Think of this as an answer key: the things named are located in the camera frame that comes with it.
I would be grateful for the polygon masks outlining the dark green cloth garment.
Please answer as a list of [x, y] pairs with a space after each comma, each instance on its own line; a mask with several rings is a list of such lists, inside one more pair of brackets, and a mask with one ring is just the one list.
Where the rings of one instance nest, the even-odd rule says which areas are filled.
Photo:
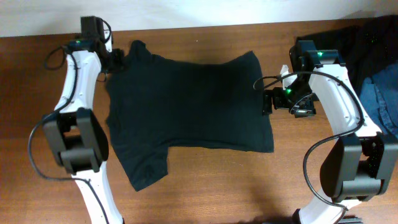
[[124, 63], [106, 84], [106, 122], [134, 190], [167, 175], [172, 146], [274, 151], [254, 52], [222, 64], [197, 64], [153, 54], [135, 40]]

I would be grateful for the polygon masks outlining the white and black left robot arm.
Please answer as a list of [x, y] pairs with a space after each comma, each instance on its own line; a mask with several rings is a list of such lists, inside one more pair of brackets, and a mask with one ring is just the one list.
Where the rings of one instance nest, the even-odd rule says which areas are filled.
[[96, 16], [80, 19], [81, 34], [62, 46], [67, 74], [62, 95], [42, 124], [55, 162], [81, 192], [92, 223], [124, 223], [107, 176], [108, 139], [93, 112], [96, 81], [121, 56], [111, 28]]

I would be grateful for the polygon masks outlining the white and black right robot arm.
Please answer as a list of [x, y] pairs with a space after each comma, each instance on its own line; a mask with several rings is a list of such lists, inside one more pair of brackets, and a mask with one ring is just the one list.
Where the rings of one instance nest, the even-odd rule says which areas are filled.
[[323, 106], [335, 145], [320, 168], [321, 189], [292, 215], [292, 223], [361, 223], [349, 209], [386, 192], [397, 161], [397, 138], [384, 134], [363, 108], [337, 50], [299, 40], [289, 51], [292, 72], [262, 87], [264, 115], [285, 109], [297, 118]]

